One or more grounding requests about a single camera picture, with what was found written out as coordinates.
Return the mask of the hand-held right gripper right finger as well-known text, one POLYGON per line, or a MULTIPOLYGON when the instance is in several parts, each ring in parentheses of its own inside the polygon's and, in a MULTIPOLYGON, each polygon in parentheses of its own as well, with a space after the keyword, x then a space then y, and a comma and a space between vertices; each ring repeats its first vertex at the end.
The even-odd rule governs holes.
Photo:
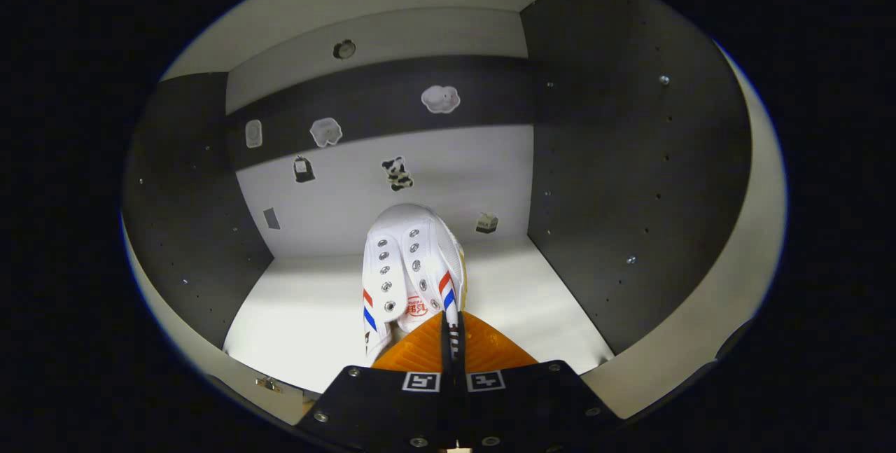
POLYGON ((471 451, 595 451, 624 420, 563 360, 532 361, 483 320, 460 316, 456 439, 471 451))

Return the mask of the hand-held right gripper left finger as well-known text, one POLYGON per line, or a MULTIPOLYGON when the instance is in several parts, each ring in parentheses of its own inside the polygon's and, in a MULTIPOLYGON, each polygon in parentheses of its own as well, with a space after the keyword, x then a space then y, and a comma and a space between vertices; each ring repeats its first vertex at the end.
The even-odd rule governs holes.
POLYGON ((349 365, 295 427, 329 451, 447 451, 456 446, 456 366, 444 316, 435 326, 439 371, 349 365))

